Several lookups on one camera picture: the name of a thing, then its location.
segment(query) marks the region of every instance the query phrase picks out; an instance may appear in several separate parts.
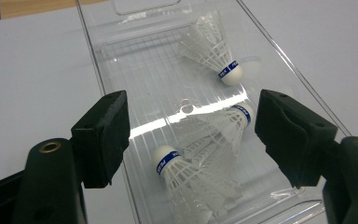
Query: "plastic tray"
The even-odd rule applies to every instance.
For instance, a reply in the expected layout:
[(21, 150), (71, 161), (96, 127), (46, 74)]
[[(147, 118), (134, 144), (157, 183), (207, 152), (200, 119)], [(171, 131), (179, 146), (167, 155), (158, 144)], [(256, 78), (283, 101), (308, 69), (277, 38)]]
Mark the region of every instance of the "plastic tray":
[[(150, 155), (158, 146), (176, 143), (171, 124), (187, 115), (213, 112), (241, 100), (256, 110), (260, 91), (268, 89), (294, 97), (335, 123), (340, 129), (337, 140), (346, 135), (345, 127), (242, 1), (163, 2), (149, 0), (150, 7), (132, 5), (126, 13), (117, 11), (122, 1), (78, 0), (102, 94), (128, 93), (131, 141), (124, 167), (138, 223), (173, 223), (165, 182)], [(178, 52), (177, 43), (186, 27), (214, 9), (222, 16), (233, 58), (245, 71), (241, 84), (234, 87)], [(252, 122), (244, 131), (239, 164), (232, 176), (247, 189), (221, 222), (299, 223), (321, 214), (323, 183), (292, 189), (254, 129)]]

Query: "wooden surface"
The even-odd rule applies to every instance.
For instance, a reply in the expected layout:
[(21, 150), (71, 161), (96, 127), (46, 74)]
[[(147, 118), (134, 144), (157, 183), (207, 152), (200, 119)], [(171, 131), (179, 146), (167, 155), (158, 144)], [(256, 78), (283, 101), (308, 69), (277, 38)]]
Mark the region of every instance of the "wooden surface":
[(74, 7), (75, 5), (75, 0), (1, 0), (1, 19)]

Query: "black plastic mount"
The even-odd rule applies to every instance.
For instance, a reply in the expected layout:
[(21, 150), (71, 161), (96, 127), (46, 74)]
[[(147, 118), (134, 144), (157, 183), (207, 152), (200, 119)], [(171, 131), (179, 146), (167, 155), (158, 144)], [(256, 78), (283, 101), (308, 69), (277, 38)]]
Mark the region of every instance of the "black plastic mount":
[(262, 90), (255, 132), (292, 186), (316, 186), (322, 151), (336, 142), (337, 127), (288, 95)]
[(37, 144), (25, 170), (0, 181), (0, 223), (87, 223), (81, 183), (104, 188), (129, 137), (127, 93), (105, 95), (72, 128), (71, 140)]
[(292, 186), (318, 184), (330, 224), (358, 223), (358, 137), (334, 141), (337, 127), (290, 96), (262, 90), (255, 132)]

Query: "white table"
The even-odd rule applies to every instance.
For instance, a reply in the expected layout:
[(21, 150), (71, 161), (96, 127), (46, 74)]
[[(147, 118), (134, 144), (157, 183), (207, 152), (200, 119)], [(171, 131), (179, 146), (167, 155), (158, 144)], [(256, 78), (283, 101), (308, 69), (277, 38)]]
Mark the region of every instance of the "white table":
[[(244, 2), (358, 135), (358, 1)], [(69, 138), (100, 96), (75, 8), (0, 21), (0, 179), (38, 142)], [(121, 170), (85, 197), (90, 223), (134, 223)]]

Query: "white shuttlecock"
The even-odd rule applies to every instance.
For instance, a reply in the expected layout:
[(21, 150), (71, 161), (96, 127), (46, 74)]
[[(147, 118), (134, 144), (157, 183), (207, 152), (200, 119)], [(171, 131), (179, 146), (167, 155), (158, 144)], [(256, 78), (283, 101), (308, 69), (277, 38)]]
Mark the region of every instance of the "white shuttlecock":
[(216, 71), (227, 85), (241, 82), (243, 72), (232, 60), (222, 20), (217, 10), (192, 23), (179, 42), (179, 52)]
[(223, 217), (242, 196), (242, 185), (185, 161), (173, 147), (157, 148), (152, 160), (165, 178), (177, 224), (206, 224)]
[(234, 170), (243, 130), (254, 118), (250, 105), (238, 103), (229, 109), (191, 115), (172, 125), (178, 149), (191, 163), (220, 176)]

